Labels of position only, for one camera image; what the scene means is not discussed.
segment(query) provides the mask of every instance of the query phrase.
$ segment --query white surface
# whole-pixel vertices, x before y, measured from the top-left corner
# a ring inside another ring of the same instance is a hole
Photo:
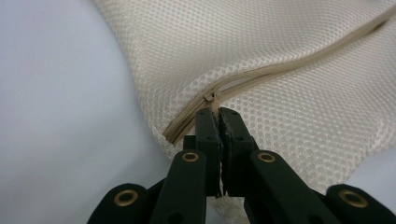
[[[166,175],[170,162],[91,1],[0,2],[0,148],[1,224],[86,223],[110,189]],[[395,151],[350,180],[394,212]],[[222,222],[208,213],[206,223]]]

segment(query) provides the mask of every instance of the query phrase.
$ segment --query clamp jaw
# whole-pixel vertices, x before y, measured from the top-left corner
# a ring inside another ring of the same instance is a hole
[[[149,189],[112,189],[89,224],[205,223],[206,197],[245,197],[250,223],[396,223],[385,206],[361,189],[310,189],[273,151],[259,150],[241,116],[219,110],[219,124],[204,108],[195,115],[196,135],[184,137],[167,177]]]

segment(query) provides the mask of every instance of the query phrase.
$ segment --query beige zipper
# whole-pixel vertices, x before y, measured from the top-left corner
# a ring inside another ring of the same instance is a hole
[[[220,101],[228,99],[241,91],[248,90],[249,88],[257,86],[268,79],[279,77],[290,70],[315,62],[320,58],[331,54],[354,40],[376,30],[377,27],[381,26],[391,15],[393,15],[395,9],[396,7],[389,9],[375,20],[365,24],[326,49],[320,50],[305,58],[292,62],[268,65],[263,68],[247,71],[239,75],[219,80],[207,87],[206,91],[196,96],[195,99],[193,99],[169,124],[163,132],[163,135],[170,143],[177,143],[178,140],[180,140],[193,126],[193,119],[198,110],[204,107],[218,105]]]

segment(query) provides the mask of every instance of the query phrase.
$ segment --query mesh bag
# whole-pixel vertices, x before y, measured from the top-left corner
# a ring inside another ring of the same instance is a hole
[[[395,2],[96,0],[170,158],[186,108],[220,90],[216,101],[242,115],[259,147],[319,192],[396,147]],[[241,202],[213,204],[246,223]]]

